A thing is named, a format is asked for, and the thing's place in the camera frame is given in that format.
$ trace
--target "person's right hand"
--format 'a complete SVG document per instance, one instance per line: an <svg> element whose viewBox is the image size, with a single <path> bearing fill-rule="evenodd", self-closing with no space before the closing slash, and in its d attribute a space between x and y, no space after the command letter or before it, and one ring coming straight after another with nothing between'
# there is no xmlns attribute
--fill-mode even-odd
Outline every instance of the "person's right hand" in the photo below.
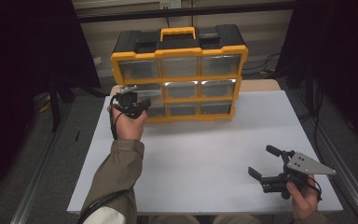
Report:
<svg viewBox="0 0 358 224"><path fill-rule="evenodd" d="M315 186L315 182L310 178L313 179L314 176L309 175L308 183ZM307 218L318 210L318 192L315 189L304 186L300 192L292 182L287 182L286 187L292 195L292 207L295 220Z"/></svg>
<svg viewBox="0 0 358 224"><path fill-rule="evenodd" d="M118 105L113 105L112 120L115 123L116 118L118 116L116 131L117 131L117 139L121 140L141 140L142 134L144 132L144 124L147 119L146 111L143 111L141 116L138 119L131 119L127 117L125 114L121 114L121 111L117 110Z"/></svg>

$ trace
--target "sleeve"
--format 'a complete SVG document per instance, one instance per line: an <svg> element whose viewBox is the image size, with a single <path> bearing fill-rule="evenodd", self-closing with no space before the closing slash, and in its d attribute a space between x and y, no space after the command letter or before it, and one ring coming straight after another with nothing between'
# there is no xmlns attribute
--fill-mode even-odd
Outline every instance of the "sleeve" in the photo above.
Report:
<svg viewBox="0 0 358 224"><path fill-rule="evenodd" d="M92 213L84 223L136 223L133 186L142 172L145 146L138 140L114 141L109 156L98 168L81 214L99 199L121 190L128 191Z"/></svg>
<svg viewBox="0 0 358 224"><path fill-rule="evenodd" d="M315 212L307 218L294 221L295 224L329 224L327 218L320 212Z"/></svg>

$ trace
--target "white tabletop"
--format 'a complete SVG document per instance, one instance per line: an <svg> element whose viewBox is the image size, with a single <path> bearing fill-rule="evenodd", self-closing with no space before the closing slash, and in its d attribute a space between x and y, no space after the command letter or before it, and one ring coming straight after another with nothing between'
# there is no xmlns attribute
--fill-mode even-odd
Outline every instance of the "white tabletop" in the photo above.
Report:
<svg viewBox="0 0 358 224"><path fill-rule="evenodd" d="M112 144L107 97L89 153L67 211L78 213L95 171ZM280 193L264 193L247 174L282 172L282 159L266 145L317 157L284 91L241 92L233 119L176 121L145 125L144 169L134 190L139 215L276 214L291 211ZM323 189L320 211L342 206L325 175L316 175Z"/></svg>

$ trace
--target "wall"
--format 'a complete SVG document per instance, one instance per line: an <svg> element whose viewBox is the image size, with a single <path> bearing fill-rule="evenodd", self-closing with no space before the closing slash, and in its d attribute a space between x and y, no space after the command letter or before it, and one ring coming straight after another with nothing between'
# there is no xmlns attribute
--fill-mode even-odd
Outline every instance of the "wall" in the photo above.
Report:
<svg viewBox="0 0 358 224"><path fill-rule="evenodd" d="M269 0L263 2L282 2ZM156 10L159 2L156 0L73 0L77 15L120 13L129 11ZM262 1L252 0L182 0L182 7L212 7L242 4L259 4ZM260 65L270 55L281 51L286 36L292 10L248 12L221 15L206 15L194 17L169 18L171 27L198 26L213 27L217 24L237 24L241 35L249 49L249 57L244 68ZM156 31L168 27L164 18L144 19L133 21L105 21L82 24L82 29L89 44L93 57L101 57L102 63L96 65L99 77L111 77L110 55L117 42L120 32L125 30ZM268 63L268 69L276 66L278 57ZM247 70L253 73L260 70Z"/></svg>

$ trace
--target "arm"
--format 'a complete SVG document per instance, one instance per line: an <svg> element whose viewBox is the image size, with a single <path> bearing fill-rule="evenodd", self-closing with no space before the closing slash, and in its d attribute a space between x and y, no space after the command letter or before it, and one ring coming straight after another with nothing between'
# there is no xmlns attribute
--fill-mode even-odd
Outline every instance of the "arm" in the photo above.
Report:
<svg viewBox="0 0 358 224"><path fill-rule="evenodd" d="M308 183L315 186L315 183L308 179ZM292 206L295 224L328 224L325 216L318 212L318 193L307 186L301 192L294 183L286 184L289 193L292 195Z"/></svg>
<svg viewBox="0 0 358 224"><path fill-rule="evenodd" d="M114 119L120 114L112 108ZM145 112L138 119L121 115L117 120L118 140L111 146L111 152L98 168L92 180L89 194L83 204L81 214L90 205L106 195L126 190L115 199L105 203L92 213L84 223L136 223L136 202L133 186L142 172L144 144L140 142Z"/></svg>

